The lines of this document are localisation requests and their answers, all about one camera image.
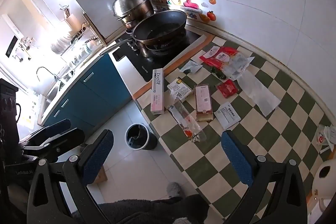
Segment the white printed paper sachet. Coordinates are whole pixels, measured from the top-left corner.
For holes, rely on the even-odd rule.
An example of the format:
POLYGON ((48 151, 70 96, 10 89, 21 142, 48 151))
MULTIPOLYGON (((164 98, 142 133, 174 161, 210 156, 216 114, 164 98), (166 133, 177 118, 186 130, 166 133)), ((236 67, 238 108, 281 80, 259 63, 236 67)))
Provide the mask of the white printed paper sachet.
POLYGON ((225 102, 224 104, 220 105, 214 114, 224 130, 227 130, 241 120, 240 116, 235 111, 230 102, 225 102))

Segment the white paper towel sheet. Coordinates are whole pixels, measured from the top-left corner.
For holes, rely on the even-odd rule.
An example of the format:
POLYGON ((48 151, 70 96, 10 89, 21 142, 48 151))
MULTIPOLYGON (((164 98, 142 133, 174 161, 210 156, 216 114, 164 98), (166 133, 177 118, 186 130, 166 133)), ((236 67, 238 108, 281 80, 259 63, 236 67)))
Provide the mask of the white paper towel sheet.
POLYGON ((238 78, 238 84, 260 108, 264 116, 268 116, 281 102, 248 70, 244 71, 238 78))

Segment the clear long plastic wrapper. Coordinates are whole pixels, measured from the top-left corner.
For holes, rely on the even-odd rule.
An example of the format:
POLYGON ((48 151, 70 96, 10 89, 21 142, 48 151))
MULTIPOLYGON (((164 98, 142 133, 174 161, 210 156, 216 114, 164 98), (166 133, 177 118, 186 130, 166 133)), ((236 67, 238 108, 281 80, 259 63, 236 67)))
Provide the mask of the clear long plastic wrapper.
POLYGON ((179 99, 170 105, 168 110, 190 141, 206 141, 207 137, 200 125, 198 125, 179 99))

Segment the pink brown carton box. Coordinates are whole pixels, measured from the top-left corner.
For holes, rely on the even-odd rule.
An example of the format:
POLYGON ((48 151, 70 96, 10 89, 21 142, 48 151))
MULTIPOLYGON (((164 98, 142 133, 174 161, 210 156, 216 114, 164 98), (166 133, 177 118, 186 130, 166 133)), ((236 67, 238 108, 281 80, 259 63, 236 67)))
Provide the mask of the pink brown carton box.
POLYGON ((211 102, 210 87, 208 84, 199 84, 194 87, 197 121, 212 121, 214 118, 211 102))

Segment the small red sauce packet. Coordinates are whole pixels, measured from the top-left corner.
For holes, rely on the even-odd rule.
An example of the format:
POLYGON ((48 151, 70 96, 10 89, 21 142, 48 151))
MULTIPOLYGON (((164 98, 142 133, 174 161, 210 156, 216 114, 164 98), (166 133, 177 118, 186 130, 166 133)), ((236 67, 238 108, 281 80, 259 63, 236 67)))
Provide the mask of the small red sauce packet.
POLYGON ((237 94, 239 90, 236 84, 231 79, 228 79, 225 82, 219 83, 217 85, 217 89, 221 92, 224 98, 229 98, 233 96, 234 94, 237 94))

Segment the green vegetable scrap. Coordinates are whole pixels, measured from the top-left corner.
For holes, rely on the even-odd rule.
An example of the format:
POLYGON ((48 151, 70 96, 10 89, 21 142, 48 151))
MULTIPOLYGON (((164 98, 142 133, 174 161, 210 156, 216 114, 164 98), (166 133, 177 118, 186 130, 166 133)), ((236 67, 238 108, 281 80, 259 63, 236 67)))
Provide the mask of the green vegetable scrap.
POLYGON ((216 67, 211 68, 211 73, 215 74, 221 80, 227 79, 227 77, 224 75, 224 73, 216 67))

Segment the pink white long box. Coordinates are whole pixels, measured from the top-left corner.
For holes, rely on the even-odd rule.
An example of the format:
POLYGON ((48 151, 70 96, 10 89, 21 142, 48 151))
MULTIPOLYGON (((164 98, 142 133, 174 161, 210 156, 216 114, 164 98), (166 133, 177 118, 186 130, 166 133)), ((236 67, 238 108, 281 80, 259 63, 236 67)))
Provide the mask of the pink white long box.
POLYGON ((159 68, 153 70, 150 111, 153 115, 161 115, 164 108, 164 73, 163 69, 159 68))

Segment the clear plastic bag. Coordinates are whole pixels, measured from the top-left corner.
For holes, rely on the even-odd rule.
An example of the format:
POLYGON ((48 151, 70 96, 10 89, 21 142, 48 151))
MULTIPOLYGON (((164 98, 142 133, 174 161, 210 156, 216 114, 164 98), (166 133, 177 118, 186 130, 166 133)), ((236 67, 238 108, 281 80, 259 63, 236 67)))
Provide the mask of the clear plastic bag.
POLYGON ((230 57, 222 67, 223 74, 231 80, 237 80, 253 61, 254 57, 246 57, 240 52, 230 57))

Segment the red white plastic bag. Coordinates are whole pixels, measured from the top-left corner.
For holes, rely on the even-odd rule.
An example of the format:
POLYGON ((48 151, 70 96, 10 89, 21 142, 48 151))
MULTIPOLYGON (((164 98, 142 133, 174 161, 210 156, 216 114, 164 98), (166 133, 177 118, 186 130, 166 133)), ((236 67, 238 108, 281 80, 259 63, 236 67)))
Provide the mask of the red white plastic bag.
POLYGON ((222 69, 223 66, 227 65, 230 59, 237 53, 238 51, 232 47, 213 46, 208 52, 201 55, 199 58, 209 66, 222 69))

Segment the small white blue sachet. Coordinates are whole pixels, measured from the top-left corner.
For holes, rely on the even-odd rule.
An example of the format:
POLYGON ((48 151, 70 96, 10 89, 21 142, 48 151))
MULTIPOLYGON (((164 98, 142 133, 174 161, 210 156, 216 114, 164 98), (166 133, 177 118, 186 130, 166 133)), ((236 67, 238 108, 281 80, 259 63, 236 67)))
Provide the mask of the small white blue sachet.
POLYGON ((201 64, 189 60, 179 71, 184 74, 195 74, 202 68, 201 64))

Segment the steel kitchen sink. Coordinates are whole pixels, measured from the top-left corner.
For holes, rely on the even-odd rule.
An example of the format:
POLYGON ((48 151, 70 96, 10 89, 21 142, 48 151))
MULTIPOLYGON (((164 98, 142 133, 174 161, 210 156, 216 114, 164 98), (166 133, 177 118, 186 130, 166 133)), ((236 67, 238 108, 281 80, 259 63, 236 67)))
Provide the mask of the steel kitchen sink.
POLYGON ((75 83, 76 79, 70 79, 67 82, 58 81, 47 94, 46 98, 42 100, 42 116, 47 116, 47 114, 59 104, 61 99, 64 98, 75 83))

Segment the white round trash bin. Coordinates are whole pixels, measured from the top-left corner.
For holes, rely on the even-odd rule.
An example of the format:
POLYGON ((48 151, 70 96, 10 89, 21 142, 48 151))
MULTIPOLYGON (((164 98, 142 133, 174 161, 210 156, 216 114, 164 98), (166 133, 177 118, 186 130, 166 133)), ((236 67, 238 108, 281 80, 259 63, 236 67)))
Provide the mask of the white round trash bin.
POLYGON ((158 139, 154 133, 143 123, 130 125, 125 133, 127 146, 135 151, 154 150, 158 144, 158 139))

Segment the white appliance at edge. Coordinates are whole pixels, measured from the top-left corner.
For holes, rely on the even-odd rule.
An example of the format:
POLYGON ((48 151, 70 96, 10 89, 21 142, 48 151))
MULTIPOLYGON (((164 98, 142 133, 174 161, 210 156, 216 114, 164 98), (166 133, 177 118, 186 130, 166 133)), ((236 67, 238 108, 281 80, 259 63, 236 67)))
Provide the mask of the white appliance at edge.
POLYGON ((313 184, 312 198, 315 206, 308 215, 307 223, 317 223, 335 195, 335 159, 323 162, 317 169, 313 184))

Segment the dark trouser legs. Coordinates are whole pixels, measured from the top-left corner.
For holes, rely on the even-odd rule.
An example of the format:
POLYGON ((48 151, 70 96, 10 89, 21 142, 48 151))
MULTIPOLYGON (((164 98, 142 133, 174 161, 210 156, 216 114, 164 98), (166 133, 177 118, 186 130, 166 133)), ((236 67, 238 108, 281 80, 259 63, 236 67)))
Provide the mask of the dark trouser legs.
POLYGON ((174 223, 180 218, 203 223, 209 211, 209 205, 198 194, 155 201, 121 200, 99 206, 111 223, 174 223))

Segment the wrappers at mat edge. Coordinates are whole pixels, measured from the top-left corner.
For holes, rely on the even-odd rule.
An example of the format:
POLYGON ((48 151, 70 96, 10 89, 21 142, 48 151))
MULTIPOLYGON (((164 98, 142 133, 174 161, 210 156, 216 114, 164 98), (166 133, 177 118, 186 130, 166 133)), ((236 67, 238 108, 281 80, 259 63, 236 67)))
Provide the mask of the wrappers at mat edge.
POLYGON ((315 132, 314 140, 316 145, 320 147, 326 146, 320 153, 324 153, 328 149, 333 151, 336 145, 336 128, 332 125, 326 126, 319 124, 315 132))

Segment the dish drying rack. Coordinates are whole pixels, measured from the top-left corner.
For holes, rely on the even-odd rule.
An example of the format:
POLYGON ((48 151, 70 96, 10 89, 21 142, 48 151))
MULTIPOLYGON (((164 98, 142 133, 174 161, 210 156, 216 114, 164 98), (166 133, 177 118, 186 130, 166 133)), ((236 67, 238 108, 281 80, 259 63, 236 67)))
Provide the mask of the dish drying rack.
POLYGON ((101 49, 102 44, 83 18, 68 12, 65 17, 50 47, 69 67, 75 68, 101 49))

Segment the grey left slipper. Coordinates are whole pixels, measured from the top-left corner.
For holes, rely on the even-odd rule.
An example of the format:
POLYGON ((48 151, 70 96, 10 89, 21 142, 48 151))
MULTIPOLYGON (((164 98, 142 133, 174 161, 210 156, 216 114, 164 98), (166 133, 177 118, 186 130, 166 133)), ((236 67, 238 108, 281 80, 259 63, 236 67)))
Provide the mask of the grey left slipper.
POLYGON ((167 191, 167 195, 169 196, 169 198, 184 196, 183 189, 181 188, 180 184, 177 182, 170 182, 167 185, 166 191, 167 191))

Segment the green checkered table mat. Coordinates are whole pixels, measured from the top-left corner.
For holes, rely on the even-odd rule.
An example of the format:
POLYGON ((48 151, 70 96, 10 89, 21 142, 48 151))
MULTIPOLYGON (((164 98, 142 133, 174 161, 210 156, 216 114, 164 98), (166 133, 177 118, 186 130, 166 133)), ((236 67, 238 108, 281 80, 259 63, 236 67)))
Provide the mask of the green checkered table mat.
MULTIPOLYGON (((218 77, 208 65, 203 65, 195 74, 183 74, 180 72, 183 65, 179 63, 166 76, 166 83, 180 78, 189 87, 209 85, 213 110, 228 102, 240 116, 240 121, 231 128, 239 141, 247 145, 255 155, 263 155, 270 161, 294 159, 299 167, 305 193, 309 194, 319 166, 333 156, 329 148, 319 147, 314 140, 319 125, 331 124, 329 118, 307 91, 263 57, 219 37, 203 47, 202 53, 214 46, 229 46, 252 57, 248 71, 279 98, 280 105, 265 116, 243 91, 225 98, 217 89, 218 77)), ((150 97, 150 84, 134 94, 137 106, 158 135, 159 142, 210 207, 222 219, 228 218, 247 186, 239 180, 221 147, 221 124, 217 119, 202 122, 200 126, 206 139, 192 143, 170 112, 165 111, 161 115, 150 112, 150 97)))

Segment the black gas stove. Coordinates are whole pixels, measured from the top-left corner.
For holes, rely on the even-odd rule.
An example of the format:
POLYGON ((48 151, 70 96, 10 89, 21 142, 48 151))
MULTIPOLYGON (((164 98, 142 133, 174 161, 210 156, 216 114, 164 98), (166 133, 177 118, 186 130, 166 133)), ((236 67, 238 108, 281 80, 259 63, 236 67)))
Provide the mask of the black gas stove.
POLYGON ((165 67, 200 37, 201 35, 186 30, 185 37, 181 37, 177 41, 177 45, 166 45, 165 49, 159 49, 158 46, 145 46, 135 42, 129 34, 124 33, 117 39, 117 42, 123 40, 127 40, 127 42, 113 52, 113 57, 116 62, 127 57, 141 77, 148 82, 152 78, 153 69, 165 67))

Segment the black wok pan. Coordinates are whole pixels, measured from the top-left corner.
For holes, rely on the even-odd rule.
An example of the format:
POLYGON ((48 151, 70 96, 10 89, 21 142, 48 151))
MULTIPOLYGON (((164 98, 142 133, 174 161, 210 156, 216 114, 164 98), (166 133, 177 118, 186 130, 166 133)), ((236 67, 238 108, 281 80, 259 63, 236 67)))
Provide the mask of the black wok pan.
POLYGON ((171 51, 181 47, 186 37, 187 14, 179 10, 155 13, 137 24, 131 38, 122 40, 104 49, 100 56, 108 54, 123 44, 133 51, 143 45, 151 51, 171 51))

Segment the stainless steel steamer pot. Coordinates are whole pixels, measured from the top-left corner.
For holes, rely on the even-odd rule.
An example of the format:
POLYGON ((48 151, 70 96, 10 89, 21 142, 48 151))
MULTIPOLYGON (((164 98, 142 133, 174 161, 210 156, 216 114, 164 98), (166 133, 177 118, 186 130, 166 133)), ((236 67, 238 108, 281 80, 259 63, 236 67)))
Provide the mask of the stainless steel steamer pot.
POLYGON ((115 0, 113 13, 127 29, 133 29, 139 22, 154 14, 150 0, 115 0))

